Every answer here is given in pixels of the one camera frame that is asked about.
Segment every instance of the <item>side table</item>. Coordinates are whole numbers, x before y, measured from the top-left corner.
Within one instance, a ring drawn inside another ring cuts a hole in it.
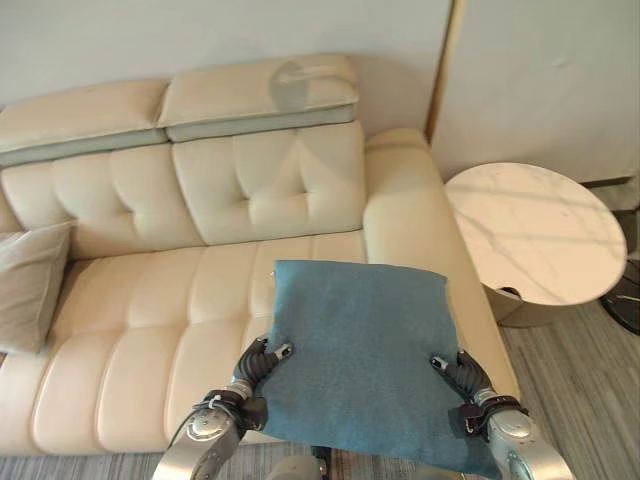
[[[505,326],[553,321],[620,280],[626,242],[589,190],[533,165],[491,163],[446,185],[456,220],[496,320]]]

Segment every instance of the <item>sofa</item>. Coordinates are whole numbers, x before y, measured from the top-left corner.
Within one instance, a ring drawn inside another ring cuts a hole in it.
[[[0,232],[72,231],[44,347],[0,366],[0,455],[165,449],[269,330],[278,259],[445,275],[460,345],[519,396],[423,135],[365,139],[357,101],[347,57],[310,55],[7,106]]]

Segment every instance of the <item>white wall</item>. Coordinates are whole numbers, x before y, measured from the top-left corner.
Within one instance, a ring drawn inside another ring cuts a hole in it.
[[[445,178],[519,161],[578,181],[640,169],[640,2],[466,2],[432,140]]]
[[[448,0],[0,0],[0,104],[109,80],[355,53],[369,133],[422,127]]]

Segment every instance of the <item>beige pillow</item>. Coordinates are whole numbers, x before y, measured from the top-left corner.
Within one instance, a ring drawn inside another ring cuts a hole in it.
[[[0,234],[0,352],[38,353],[56,308],[69,252],[66,224]]]

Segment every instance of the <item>floor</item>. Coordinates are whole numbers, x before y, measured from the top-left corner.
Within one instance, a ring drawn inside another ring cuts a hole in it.
[[[596,302],[562,320],[502,329],[524,403],[578,480],[640,479],[640,337]],[[261,480],[298,445],[241,447],[221,480]],[[0,480],[150,479],[159,455],[0,458]],[[415,466],[392,458],[337,452],[336,480],[409,479]]]

